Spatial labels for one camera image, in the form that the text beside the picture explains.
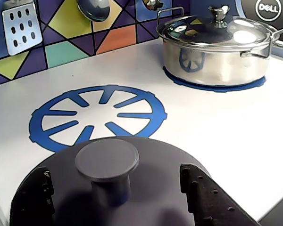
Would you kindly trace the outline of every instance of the lid handle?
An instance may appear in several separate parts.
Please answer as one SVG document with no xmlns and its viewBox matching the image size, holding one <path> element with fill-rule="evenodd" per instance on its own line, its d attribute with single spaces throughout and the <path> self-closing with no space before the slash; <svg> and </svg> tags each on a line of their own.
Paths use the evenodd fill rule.
<svg viewBox="0 0 283 226">
<path fill-rule="evenodd" d="M 213 14 L 214 26 L 217 28 L 226 28 L 227 23 L 223 20 L 225 19 L 226 14 L 230 11 L 230 7 L 228 5 L 223 5 L 221 8 L 210 6 L 208 9 Z"/>
</svg>

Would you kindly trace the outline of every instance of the orange tile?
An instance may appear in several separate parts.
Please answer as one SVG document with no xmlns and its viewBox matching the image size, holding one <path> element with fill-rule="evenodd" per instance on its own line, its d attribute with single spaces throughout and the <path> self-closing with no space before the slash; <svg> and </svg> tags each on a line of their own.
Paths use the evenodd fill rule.
<svg viewBox="0 0 283 226">
<path fill-rule="evenodd" d="M 109 31 L 96 54 L 136 44 L 135 25 Z"/>
</svg>

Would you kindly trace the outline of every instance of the colorful tile backsplash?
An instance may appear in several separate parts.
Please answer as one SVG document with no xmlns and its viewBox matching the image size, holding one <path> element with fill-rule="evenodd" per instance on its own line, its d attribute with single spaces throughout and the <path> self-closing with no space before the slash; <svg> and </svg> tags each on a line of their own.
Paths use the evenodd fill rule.
<svg viewBox="0 0 283 226">
<path fill-rule="evenodd" d="M 104 22 L 91 22 L 75 0 L 35 0 L 43 42 L 16 56 L 6 49 L 0 0 L 0 84 L 75 60 L 157 38 L 156 12 L 143 0 L 109 0 L 110 14 Z M 189 0 L 161 0 L 164 8 L 184 6 Z M 162 21 L 172 17 L 162 14 Z"/>
</svg>

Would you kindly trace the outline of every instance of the stainless steel pot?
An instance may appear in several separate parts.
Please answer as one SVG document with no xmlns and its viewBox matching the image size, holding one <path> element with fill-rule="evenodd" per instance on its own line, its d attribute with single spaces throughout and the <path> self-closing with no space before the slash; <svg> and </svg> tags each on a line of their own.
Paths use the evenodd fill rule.
<svg viewBox="0 0 283 226">
<path fill-rule="evenodd" d="M 177 9 L 180 18 L 159 23 L 161 13 Z M 166 69 L 179 79 L 209 86 L 237 86 L 264 77 L 272 46 L 283 49 L 276 43 L 283 29 L 226 15 L 226 5 L 209 10 L 213 18 L 184 16 L 183 7 L 158 11 Z"/>
</svg>

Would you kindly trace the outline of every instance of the spoon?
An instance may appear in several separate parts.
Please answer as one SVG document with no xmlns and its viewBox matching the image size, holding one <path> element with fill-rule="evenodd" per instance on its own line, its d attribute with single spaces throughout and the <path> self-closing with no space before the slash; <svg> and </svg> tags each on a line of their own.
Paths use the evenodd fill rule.
<svg viewBox="0 0 283 226">
<path fill-rule="evenodd" d="M 103 22 L 110 13 L 109 0 L 76 0 L 81 13 L 94 22 Z"/>
</svg>

